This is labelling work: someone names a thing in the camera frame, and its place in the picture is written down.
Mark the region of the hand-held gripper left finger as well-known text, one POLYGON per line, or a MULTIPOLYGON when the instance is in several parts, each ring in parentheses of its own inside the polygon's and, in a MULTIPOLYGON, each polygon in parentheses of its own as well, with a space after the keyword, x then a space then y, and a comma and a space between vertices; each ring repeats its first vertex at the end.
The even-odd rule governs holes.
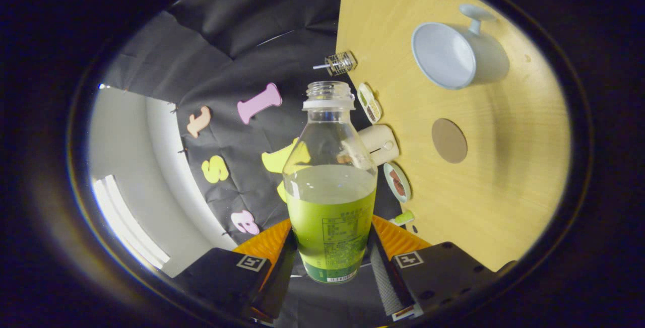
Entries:
POLYGON ((173 278, 184 292, 236 318, 280 315, 297 253, 289 219, 234 250, 212 248, 173 278))

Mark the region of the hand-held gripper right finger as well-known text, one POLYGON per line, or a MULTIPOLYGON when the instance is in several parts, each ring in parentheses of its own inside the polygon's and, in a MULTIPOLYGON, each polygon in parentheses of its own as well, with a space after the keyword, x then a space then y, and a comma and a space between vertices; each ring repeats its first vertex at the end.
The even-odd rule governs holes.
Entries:
POLYGON ((372 218, 370 264, 394 321, 446 309, 499 275, 450 241, 432 245, 379 216, 372 218))

